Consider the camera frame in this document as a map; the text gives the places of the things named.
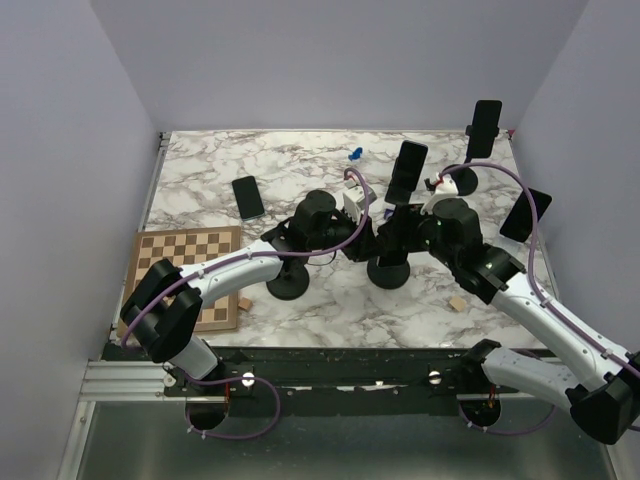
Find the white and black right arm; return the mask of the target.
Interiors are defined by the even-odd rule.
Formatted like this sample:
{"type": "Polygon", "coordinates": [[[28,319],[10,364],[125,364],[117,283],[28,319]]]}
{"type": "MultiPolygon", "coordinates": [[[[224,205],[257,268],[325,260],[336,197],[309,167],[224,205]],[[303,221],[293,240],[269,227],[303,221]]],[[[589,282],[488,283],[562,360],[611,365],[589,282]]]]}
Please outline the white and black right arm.
{"type": "Polygon", "coordinates": [[[383,255],[427,252],[456,283],[525,327],[560,360],[536,362],[488,343],[464,362],[460,379],[480,392],[491,384],[514,388],[567,411],[577,426],[603,444],[615,444],[639,416],[639,355],[582,322],[530,279],[505,250],[485,242],[477,213],[459,198],[425,213],[404,205],[378,230],[383,255]]]}

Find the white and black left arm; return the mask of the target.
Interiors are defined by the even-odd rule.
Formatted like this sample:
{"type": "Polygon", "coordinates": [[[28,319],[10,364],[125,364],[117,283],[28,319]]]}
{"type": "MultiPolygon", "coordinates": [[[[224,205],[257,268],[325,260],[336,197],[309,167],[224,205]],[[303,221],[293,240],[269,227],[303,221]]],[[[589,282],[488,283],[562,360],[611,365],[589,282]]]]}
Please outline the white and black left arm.
{"type": "Polygon", "coordinates": [[[372,232],[369,208],[375,199],[371,188],[351,187],[338,209],[333,195],[313,190],[291,217],[241,250],[183,267],[156,262],[121,309],[121,342],[134,338],[153,362],[186,373],[197,393],[214,393],[222,372],[216,354],[195,333],[201,310],[253,284],[288,282],[310,256],[359,246],[372,232]]]}

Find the teal smartphone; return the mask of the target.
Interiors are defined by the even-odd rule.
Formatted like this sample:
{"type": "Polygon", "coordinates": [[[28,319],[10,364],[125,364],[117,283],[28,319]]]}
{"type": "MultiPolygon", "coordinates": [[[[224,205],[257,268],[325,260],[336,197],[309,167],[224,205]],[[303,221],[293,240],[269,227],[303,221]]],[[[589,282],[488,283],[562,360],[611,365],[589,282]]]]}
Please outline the teal smartphone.
{"type": "Polygon", "coordinates": [[[231,182],[240,218],[243,221],[259,218],[265,208],[254,176],[245,176],[231,182]]]}

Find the black round-base phone stand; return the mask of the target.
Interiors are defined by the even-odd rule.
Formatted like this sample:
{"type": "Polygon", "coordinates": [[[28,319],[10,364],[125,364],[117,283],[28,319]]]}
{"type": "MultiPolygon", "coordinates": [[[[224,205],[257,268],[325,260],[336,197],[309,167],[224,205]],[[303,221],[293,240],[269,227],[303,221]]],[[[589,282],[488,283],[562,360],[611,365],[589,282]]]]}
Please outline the black round-base phone stand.
{"type": "Polygon", "coordinates": [[[285,263],[276,278],[266,282],[266,287],[275,298],[291,301],[301,297],[309,284],[310,276],[303,264],[285,263]]]}

